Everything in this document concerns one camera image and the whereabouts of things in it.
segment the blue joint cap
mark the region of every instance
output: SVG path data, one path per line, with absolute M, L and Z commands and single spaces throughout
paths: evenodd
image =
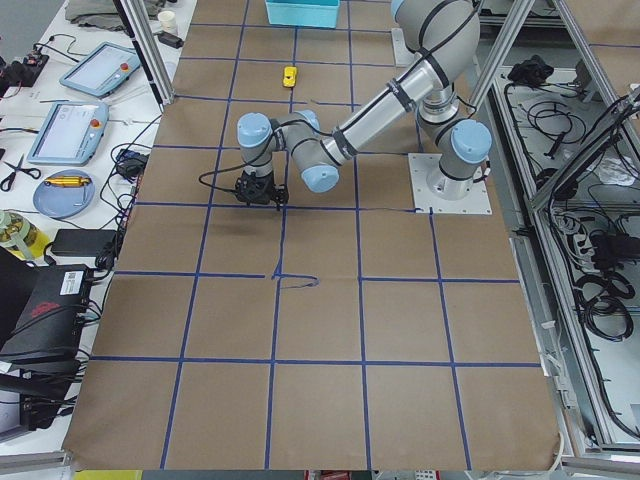
M 392 0 L 391 1 L 391 16 L 393 19 L 396 19 L 396 15 L 398 14 L 398 10 L 404 3 L 404 0 Z
M 339 179 L 340 173 L 333 165 L 315 165 L 302 172 L 302 180 L 314 193 L 328 192 Z
M 470 165 L 481 163 L 491 149 L 491 132 L 475 120 L 462 120 L 451 133 L 451 145 L 458 157 Z
M 299 113 L 304 118 L 306 118 L 316 130 L 320 130 L 320 122 L 318 122 L 318 116 L 316 115 L 316 112 L 314 112 L 313 110 L 298 110 L 296 113 Z
M 271 122 L 262 113 L 247 113 L 238 120 L 238 143 L 241 147 L 257 147 L 270 135 Z

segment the barcode sticker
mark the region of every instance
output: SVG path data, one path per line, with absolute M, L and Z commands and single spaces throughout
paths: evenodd
M 60 288 L 60 295 L 77 295 L 80 293 L 82 276 L 83 273 L 81 271 L 65 273 L 62 288 Z

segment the scissors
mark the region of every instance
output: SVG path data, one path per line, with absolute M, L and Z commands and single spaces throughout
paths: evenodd
M 0 182 L 0 190 L 2 190 L 3 192 L 8 192 L 9 190 L 11 190 L 11 187 L 13 187 L 13 182 L 15 182 L 16 175 L 18 174 L 18 172 L 26 173 L 34 180 L 37 180 L 42 176 L 42 171 L 39 168 L 22 168 L 23 161 L 24 161 L 24 155 L 20 157 L 20 161 L 18 162 L 17 166 L 11 165 L 9 162 L 5 162 L 5 165 L 13 168 L 13 172 L 11 172 L 11 174 L 7 178 L 5 178 L 2 182 Z

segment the yellow object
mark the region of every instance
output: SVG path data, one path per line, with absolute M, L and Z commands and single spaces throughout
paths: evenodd
M 45 185 L 54 185 L 56 187 L 85 187 L 91 183 L 88 177 L 66 176 L 66 177 L 49 177 L 44 181 Z
M 73 480 L 142 480 L 142 470 L 85 470 L 76 473 Z
M 288 88 L 296 86 L 296 76 L 298 75 L 297 67 L 284 67 L 284 77 L 282 78 L 282 85 Z
M 19 213 L 0 210 L 0 246 L 16 257 L 35 260 L 49 242 L 49 237 Z

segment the white mounting plate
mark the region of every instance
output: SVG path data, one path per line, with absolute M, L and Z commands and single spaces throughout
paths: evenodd
M 491 215 L 491 203 L 484 182 L 474 183 L 469 194 L 451 201 L 435 195 L 427 186 L 427 173 L 438 168 L 441 155 L 410 153 L 409 170 L 413 189 L 413 204 L 418 213 L 453 213 L 460 215 Z
M 404 33 L 401 28 L 391 29 L 391 42 L 393 43 L 393 56 L 396 59 L 396 67 L 408 67 L 413 63 L 414 56 L 404 43 Z

